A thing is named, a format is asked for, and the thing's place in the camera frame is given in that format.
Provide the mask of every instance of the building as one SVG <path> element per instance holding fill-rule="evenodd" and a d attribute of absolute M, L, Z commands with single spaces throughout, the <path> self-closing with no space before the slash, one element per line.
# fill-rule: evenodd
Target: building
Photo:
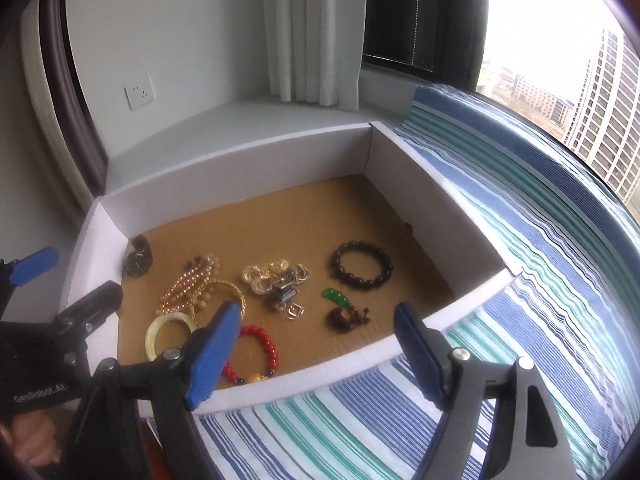
<path fill-rule="evenodd" d="M 551 110 L 551 121 L 561 128 L 566 128 L 573 117 L 574 104 L 564 99 L 556 99 L 556 104 Z"/>
<path fill-rule="evenodd" d="M 567 114 L 571 115 L 574 106 L 572 102 L 556 97 L 520 75 L 515 77 L 511 98 L 533 108 L 558 126 L 562 126 Z"/>
<path fill-rule="evenodd" d="M 602 30 L 562 138 L 624 203 L 640 180 L 639 66 L 626 35 Z"/>

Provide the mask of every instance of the blue striped cloth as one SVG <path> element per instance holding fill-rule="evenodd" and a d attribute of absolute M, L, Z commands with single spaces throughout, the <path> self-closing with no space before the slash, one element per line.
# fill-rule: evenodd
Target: blue striped cloth
<path fill-rule="evenodd" d="M 573 155 L 469 94 L 418 88 L 396 133 L 455 184 L 524 268 L 447 339 L 493 362 L 531 356 L 577 477 L 601 478 L 640 418 L 638 226 Z M 464 479 L 478 478 L 493 412 L 485 402 Z M 407 479 L 439 417 L 399 356 L 197 425 L 227 479 Z"/>

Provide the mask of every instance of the gold chain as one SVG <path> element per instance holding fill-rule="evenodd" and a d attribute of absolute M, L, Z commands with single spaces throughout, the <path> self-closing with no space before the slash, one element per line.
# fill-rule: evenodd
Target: gold chain
<path fill-rule="evenodd" d="M 246 300 L 240 289 L 231 282 L 219 280 L 215 276 L 220 272 L 220 261 L 212 254 L 198 257 L 189 262 L 189 270 L 187 270 L 178 280 L 171 286 L 169 291 L 161 296 L 160 307 L 156 310 L 158 316 L 164 314 L 172 314 L 182 310 L 188 310 L 191 318 L 196 320 L 196 307 L 203 310 L 209 304 L 211 299 L 211 290 L 207 289 L 209 285 L 226 285 L 238 295 L 240 299 L 240 317 L 244 319 L 246 310 Z"/>
<path fill-rule="evenodd" d="M 244 312 L 246 311 L 246 300 L 244 298 L 244 294 L 242 293 L 242 291 L 231 282 L 228 282 L 226 280 L 217 280 L 213 278 L 212 280 L 205 280 L 204 282 L 202 282 L 200 286 L 196 289 L 196 291 L 193 293 L 193 299 L 189 305 L 190 315 L 193 318 L 193 320 L 196 323 L 198 323 L 198 320 L 196 319 L 195 307 L 197 306 L 201 310 L 203 308 L 206 308 L 207 306 L 206 303 L 205 304 L 200 303 L 200 301 L 202 300 L 196 300 L 195 298 L 199 298 L 200 296 L 207 294 L 205 292 L 206 287 L 209 285 L 215 285 L 215 284 L 226 285 L 229 288 L 232 288 L 233 291 L 238 295 L 238 298 L 240 299 L 240 319 L 244 319 Z"/>
<path fill-rule="evenodd" d="M 169 291 L 160 297 L 160 307 L 156 310 L 158 316 L 185 310 L 194 298 L 199 301 L 200 298 L 193 295 L 194 289 L 202 281 L 206 282 L 220 272 L 220 262 L 212 254 L 191 260 L 189 267 Z"/>

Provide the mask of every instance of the white curtain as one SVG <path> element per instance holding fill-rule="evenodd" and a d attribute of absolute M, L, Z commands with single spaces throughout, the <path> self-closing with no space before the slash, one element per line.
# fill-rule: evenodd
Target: white curtain
<path fill-rule="evenodd" d="M 271 93 L 358 110 L 366 0 L 264 0 Z"/>

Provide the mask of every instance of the black bead bracelet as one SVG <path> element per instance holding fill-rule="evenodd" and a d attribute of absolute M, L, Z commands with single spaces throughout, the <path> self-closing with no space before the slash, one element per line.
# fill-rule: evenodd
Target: black bead bracelet
<path fill-rule="evenodd" d="M 341 258 L 344 253 L 349 252 L 361 252 L 373 256 L 382 266 L 382 272 L 373 280 L 365 280 L 358 276 L 354 276 L 352 272 L 347 272 L 342 266 Z M 352 240 L 345 244 L 341 244 L 334 254 L 331 256 L 331 267 L 334 271 L 334 276 L 341 282 L 351 285 L 355 288 L 361 288 L 363 290 L 369 290 L 377 286 L 386 283 L 391 279 L 391 273 L 394 270 L 394 265 L 391 263 L 391 258 L 385 253 L 384 249 L 377 247 L 371 242 L 357 242 Z"/>

